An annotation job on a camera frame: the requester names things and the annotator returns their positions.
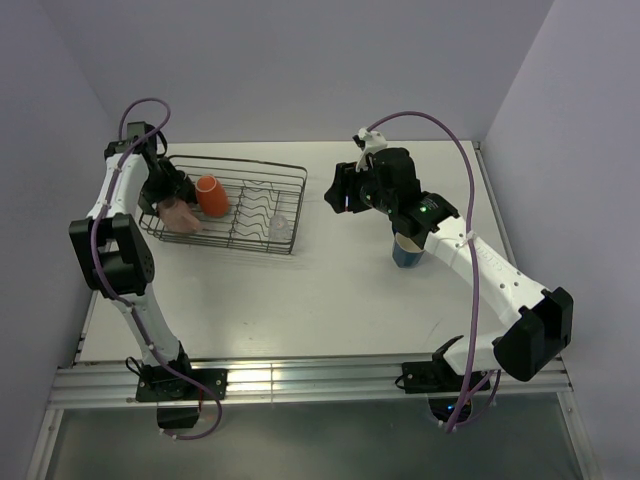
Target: white table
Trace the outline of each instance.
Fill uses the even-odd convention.
[[[416,161],[423,190],[465,214],[468,181],[451,142],[398,142]],[[476,180],[474,230],[504,246],[470,142]],[[334,166],[354,161],[351,142],[172,145],[171,154],[292,163],[308,169],[298,237],[290,256],[165,243],[145,234],[156,262],[154,288],[167,323],[192,359],[281,358],[433,352],[468,334],[471,289],[437,259],[401,270],[378,212],[336,215],[323,200]],[[139,357],[116,308],[97,297],[80,360]],[[480,333],[499,326],[485,303]]]

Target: gray wall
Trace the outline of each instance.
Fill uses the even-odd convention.
[[[485,143],[521,268],[574,295],[566,361],[607,478],[640,477],[640,3],[556,0]]]
[[[22,478],[89,292],[67,236],[104,175],[111,122],[46,13],[0,3],[0,478]]]
[[[552,3],[41,1],[112,120],[161,96],[176,142],[348,139],[402,109],[479,140]],[[415,120],[385,132],[444,138]]]

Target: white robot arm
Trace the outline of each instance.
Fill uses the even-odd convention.
[[[142,364],[127,359],[127,367],[140,377],[136,400],[197,400],[205,392],[220,407],[226,371],[191,368],[154,295],[153,256],[134,220],[138,206],[146,213],[158,214],[156,206],[182,202],[184,211],[191,215],[186,205],[197,202],[189,177],[168,159],[158,157],[157,138],[166,150],[159,129],[137,122],[128,124],[126,140],[109,144],[105,151],[107,173],[98,200],[86,218],[71,222],[69,235],[87,285],[118,308],[138,342]],[[128,365],[129,360],[137,370]],[[157,420],[165,433],[181,439],[201,438],[220,421],[218,416],[205,434],[196,436],[169,430],[191,428],[198,416],[197,408],[162,407]]]
[[[334,182],[325,194],[334,211],[381,211],[404,240],[438,257],[472,284],[466,224],[458,211],[440,195],[421,191],[407,150],[388,148],[379,132],[367,129],[361,129],[354,140],[362,150],[360,159],[336,165]],[[528,381],[569,344],[573,299],[562,288],[548,291],[473,232],[471,236],[480,295],[503,325],[477,337],[473,371],[502,369]],[[446,384],[451,378],[443,377],[464,375],[469,342],[463,338],[449,340],[436,352],[434,362],[441,365],[434,370],[440,377],[434,381]]]
[[[95,219],[98,216],[102,208],[103,199],[107,196],[109,184],[118,170],[118,163],[121,157],[122,154],[115,154],[107,158],[107,173],[100,194],[98,195],[98,201],[87,214],[88,219]],[[116,215],[133,217],[138,206],[140,192],[142,192],[143,186],[148,178],[149,168],[144,157],[141,154],[130,155],[122,167],[122,171],[117,175],[116,185],[112,195],[113,200],[109,205],[105,220],[112,220]],[[117,245],[117,241],[116,239],[116,245],[114,245],[114,247],[122,248]],[[153,270],[153,257],[150,252],[145,251],[143,253],[142,267]],[[162,311],[153,292],[152,281],[147,283],[142,295],[138,295],[136,292],[127,292],[126,289],[119,292],[119,294],[129,303],[135,305],[145,330],[153,339],[156,351],[161,355],[163,360],[166,363],[177,360],[180,353],[180,342],[167,326],[167,322],[162,315]],[[158,366],[158,361],[147,348],[142,334],[133,319],[131,308],[117,300],[111,299],[111,303],[120,310],[127,321],[133,336],[140,346],[143,363],[145,365]]]

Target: wire dish rack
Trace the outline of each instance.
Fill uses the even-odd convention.
[[[166,242],[234,248],[288,255],[298,231],[307,170],[296,165],[239,158],[172,155],[169,160],[195,184],[213,175],[229,197],[222,218],[205,215],[191,205],[202,223],[195,234],[171,232],[157,216],[143,213],[138,224]]]

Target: purple cable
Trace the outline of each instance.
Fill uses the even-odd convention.
[[[124,114],[122,115],[122,118],[120,120],[120,125],[118,127],[118,137],[120,138],[120,140],[122,140],[122,128],[124,126],[124,122],[126,120],[127,115],[136,105],[139,105],[145,102],[160,103],[166,109],[167,114],[164,120],[160,122],[160,124],[156,128],[154,128],[153,130],[151,130],[150,132],[146,133],[142,137],[138,138],[135,142],[133,142],[129,146],[129,148],[127,148],[127,150],[125,150],[125,152],[122,154],[122,157],[120,157],[120,160],[118,161],[117,169],[113,174],[113,177],[111,177],[111,181],[109,182],[109,188],[107,189],[106,198],[103,199],[104,204],[102,205],[102,208],[98,213],[98,216],[95,218],[93,225],[91,226],[91,256],[93,258],[93,264],[95,266],[98,279],[100,280],[100,283],[104,287],[104,290],[109,295],[109,298],[111,298],[112,300],[121,302],[127,307],[131,308],[131,316],[133,317],[133,321],[135,322],[136,327],[140,331],[140,335],[142,336],[145,344],[149,347],[149,350],[151,351],[151,355],[153,355],[153,358],[155,358],[156,361],[160,364],[160,366],[162,366],[162,368],[164,368],[167,372],[171,373],[177,378],[180,378],[190,383],[194,387],[206,392],[215,401],[216,407],[218,409],[218,416],[216,417],[216,420],[213,423],[213,425],[209,429],[205,430],[204,432],[196,435],[178,435],[171,431],[167,431],[167,430],[164,431],[165,435],[172,438],[176,438],[178,440],[197,440],[199,438],[206,437],[207,435],[212,433],[216,428],[218,428],[218,425],[222,420],[222,405],[220,404],[220,400],[218,399],[217,395],[213,393],[213,391],[211,391],[211,389],[209,389],[208,387],[193,380],[192,378],[187,377],[183,373],[180,373],[177,370],[171,368],[167,364],[167,362],[164,361],[160,353],[155,348],[153,348],[154,346],[153,340],[150,338],[149,332],[147,331],[144,324],[142,323],[142,319],[140,318],[140,315],[136,311],[135,305],[132,302],[128,301],[126,298],[119,296],[115,292],[111,284],[109,283],[109,280],[107,279],[107,276],[105,275],[104,270],[102,269],[102,264],[100,263],[100,256],[98,252],[98,242],[97,242],[98,225],[100,224],[100,221],[104,219],[104,217],[106,216],[109,210],[109,203],[111,202],[111,199],[113,197],[113,192],[116,188],[116,183],[117,183],[118,177],[120,176],[120,171],[122,170],[122,166],[125,164],[127,159],[131,156],[131,154],[136,149],[136,147],[141,145],[148,138],[158,133],[160,129],[167,124],[167,122],[169,121],[169,118],[171,117],[171,108],[164,100],[160,100],[159,98],[153,98],[153,97],[141,98],[140,100],[137,100],[133,102],[131,105],[129,105],[129,107],[125,110]]]
[[[467,425],[469,425],[470,423],[475,422],[478,418],[480,418],[484,412],[487,411],[487,409],[491,406],[491,404],[493,403],[493,399],[496,397],[496,393],[498,392],[498,385],[500,384],[500,375],[502,374],[502,372],[500,370],[497,370],[496,373],[496,381],[493,385],[493,390],[491,390],[491,395],[489,395],[489,399],[486,401],[486,403],[482,406],[482,409],[480,409],[480,411],[475,414],[473,417],[471,418],[467,418],[464,422],[460,422],[458,424],[456,424],[456,427],[466,427]],[[469,394],[467,394],[467,398],[471,398],[471,392],[474,392],[475,388],[473,390],[471,390],[469,392]]]
[[[472,398],[472,397],[473,397],[477,392],[479,392],[479,391],[482,389],[482,387],[484,387],[484,386],[487,384],[487,382],[488,382],[489,380],[491,380],[491,377],[493,376],[493,373],[494,373],[494,371],[493,371],[493,370],[492,370],[492,371],[490,371],[489,373],[487,373],[487,374],[484,376],[484,378],[483,378],[482,380],[480,380],[480,381],[476,384],[476,386],[475,386],[475,387],[473,387],[471,390],[469,390],[469,391],[467,392],[467,396],[466,396],[466,397],[465,397],[465,399],[464,399],[464,403],[467,403],[469,400],[471,400],[471,398]]]
[[[467,152],[464,151],[460,140],[458,137],[451,131],[449,127],[447,127],[444,123],[442,123],[437,118],[428,115],[422,112],[416,112],[412,110],[407,110],[404,112],[393,113],[387,117],[384,117],[377,122],[367,128],[367,130],[371,131],[374,128],[382,125],[383,123],[388,122],[389,120],[393,120],[398,117],[421,117],[426,120],[429,120],[436,125],[438,125],[445,133],[451,138],[455,146],[458,148],[458,151],[462,155],[462,159],[464,160],[465,168],[467,169],[467,176],[469,177],[469,203],[467,204],[467,215],[466,215],[466,233],[469,234],[471,232],[471,218],[473,216],[473,204],[475,202],[476,196],[476,185],[473,179],[473,170],[471,169],[471,162],[469,161],[469,157],[467,156]],[[449,417],[447,421],[447,425],[445,428],[446,433],[451,433],[456,426],[456,422],[458,421],[458,417],[460,416],[460,412],[464,408],[465,403],[467,403],[467,396],[469,391],[469,385],[471,384],[471,373],[473,372],[473,361],[475,358],[476,352],[476,339],[478,337],[478,310],[480,308],[480,273],[478,269],[478,257],[476,255],[476,248],[473,241],[473,238],[469,238],[469,252],[471,253],[471,271],[473,277],[473,301],[471,305],[471,330],[469,332],[469,354],[467,355],[467,365],[464,372],[464,377],[462,380],[462,388],[460,389],[460,395],[458,396],[458,401],[456,402],[456,406],[453,410],[453,413]],[[494,391],[492,397],[495,395],[495,392],[498,389],[498,384],[500,381],[500,374],[496,376],[496,382],[494,385]]]

